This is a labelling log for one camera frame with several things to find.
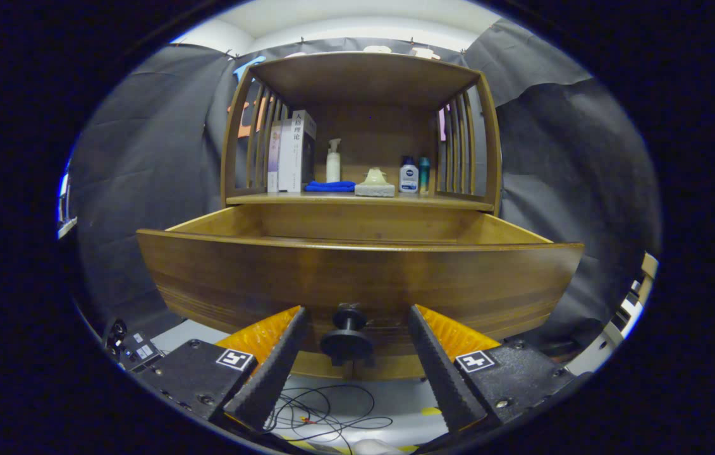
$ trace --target black cable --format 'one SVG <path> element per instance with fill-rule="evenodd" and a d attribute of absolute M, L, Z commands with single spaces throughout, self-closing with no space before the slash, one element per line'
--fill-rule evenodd
<path fill-rule="evenodd" d="M 345 422 L 339 421 L 337 418 L 331 416 L 332 412 L 332 406 L 331 402 L 329 401 L 329 398 L 326 397 L 323 392 L 325 389 L 337 389 L 337 388 L 351 388 L 351 389 L 359 389 L 360 391 L 363 391 L 366 393 L 366 395 L 369 395 L 369 398 L 371 400 L 371 406 L 369 406 L 369 410 L 363 413 L 363 415 L 360 415 L 358 418 L 354 418 L 353 420 L 347 420 Z M 302 394 L 297 395 L 296 397 L 290 397 L 289 395 L 285 394 L 284 392 L 288 391 L 305 391 Z M 307 394 L 318 394 L 320 395 L 323 400 L 326 403 L 326 410 L 322 411 L 321 409 L 316 409 L 314 407 L 308 406 L 305 403 L 302 403 L 299 398 L 303 397 L 304 395 Z M 346 440 L 345 437 L 343 437 L 343 430 L 346 428 L 357 428 L 357 429 L 364 429 L 364 430 L 372 430 L 372 429 L 380 429 L 380 428 L 385 428 L 390 426 L 391 424 L 394 423 L 394 420 L 390 417 L 385 417 L 385 416 L 377 416 L 377 417 L 368 417 L 369 414 L 374 411 L 374 406 L 376 405 L 376 400 L 374 399 L 374 395 L 372 395 L 371 392 L 367 391 L 365 388 L 360 387 L 359 385 L 350 385 L 350 384 L 339 384 L 339 385 L 327 385 L 324 387 L 317 387 L 317 388 L 309 388 L 309 387 L 293 387 L 290 389 L 284 389 L 282 391 L 282 395 L 279 395 L 279 400 L 284 401 L 284 404 L 280 407 L 274 408 L 273 412 L 271 413 L 271 417 L 268 418 L 268 421 L 270 424 L 264 429 L 262 434 L 272 432 L 274 430 L 293 430 L 294 433 L 301 436 L 300 433 L 297 431 L 299 427 L 304 427 L 308 425 L 309 423 L 313 424 L 320 424 L 320 423 L 325 423 L 329 427 L 331 427 L 331 431 L 328 432 L 323 432 L 323 433 L 317 433 L 315 435 L 311 435 L 310 437 L 302 437 L 298 439 L 293 439 L 293 440 L 287 440 L 288 442 L 297 442 L 297 441 L 303 441 L 303 440 L 310 440 L 313 438 L 317 437 L 322 437 L 323 435 L 328 435 L 331 433 L 335 433 L 335 436 L 333 439 L 324 441 L 324 442 L 331 442 L 334 440 L 337 440 L 338 438 L 343 439 L 343 441 L 346 443 L 346 446 L 349 449 L 349 453 L 351 454 L 351 444 L 349 444 L 349 441 Z M 290 418 L 286 417 L 280 417 L 281 413 L 288 408 L 289 406 L 289 411 L 290 411 Z M 306 420 L 296 421 L 295 418 L 295 412 L 296 409 L 301 411 L 302 413 L 306 414 Z M 385 425 L 377 426 L 377 427 L 361 427 L 358 426 L 359 423 L 365 423 L 370 420 L 387 420 L 388 423 Z M 279 427 L 279 423 L 282 424 L 288 424 L 289 427 Z"/>

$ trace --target wooden drawer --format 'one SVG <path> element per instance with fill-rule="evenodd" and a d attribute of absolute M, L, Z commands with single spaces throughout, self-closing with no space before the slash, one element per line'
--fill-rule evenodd
<path fill-rule="evenodd" d="M 364 380 L 424 376 L 406 329 L 413 303 L 493 339 L 542 325 L 583 250 L 475 210 L 325 203 L 235 205 L 138 230 L 138 244 L 175 313 L 233 333 L 305 305 L 313 331 L 293 372 Z M 333 368 L 317 349 L 344 303 L 369 318 L 374 368 Z"/>

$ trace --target wooden cabinet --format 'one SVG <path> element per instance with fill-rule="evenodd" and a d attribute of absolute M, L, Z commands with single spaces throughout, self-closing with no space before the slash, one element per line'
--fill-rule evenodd
<path fill-rule="evenodd" d="M 236 153 L 251 83 L 247 149 Z M 467 90 L 484 115 L 473 124 Z M 438 112 L 446 106 L 440 153 Z M 291 110 L 317 121 L 316 179 L 325 181 L 326 141 L 343 138 L 343 179 L 383 167 L 396 184 L 402 155 L 429 156 L 429 195 L 267 193 L 265 131 Z M 475 190 L 484 130 L 486 186 Z M 582 256 L 582 244 L 554 244 L 497 218 L 501 147 L 484 75 L 395 54 L 332 52 L 248 67 L 233 96 L 222 150 L 222 210 L 155 231 L 138 230 L 144 262 L 175 313 L 226 332 L 295 305 L 314 329 L 295 374 L 354 379 L 424 375 L 408 340 L 407 308 L 432 308 L 500 339 L 542 325 Z M 236 160 L 247 176 L 236 184 Z M 332 367 L 317 349 L 339 305 L 369 317 L 377 364 Z"/>

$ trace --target white pump bottle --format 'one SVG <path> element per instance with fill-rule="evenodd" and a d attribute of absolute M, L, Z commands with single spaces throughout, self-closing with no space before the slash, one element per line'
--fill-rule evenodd
<path fill-rule="evenodd" d="M 329 141 L 329 153 L 326 154 L 326 183 L 340 181 L 340 153 L 338 153 L 340 138 Z"/>

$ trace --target blue towel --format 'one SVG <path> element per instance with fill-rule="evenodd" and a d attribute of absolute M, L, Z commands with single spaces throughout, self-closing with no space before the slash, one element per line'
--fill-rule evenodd
<path fill-rule="evenodd" d="M 351 193 L 355 190 L 355 182 L 353 181 L 333 181 L 331 183 L 319 183 L 316 181 L 309 182 L 306 185 L 305 191 L 321 191 L 335 193 Z"/>

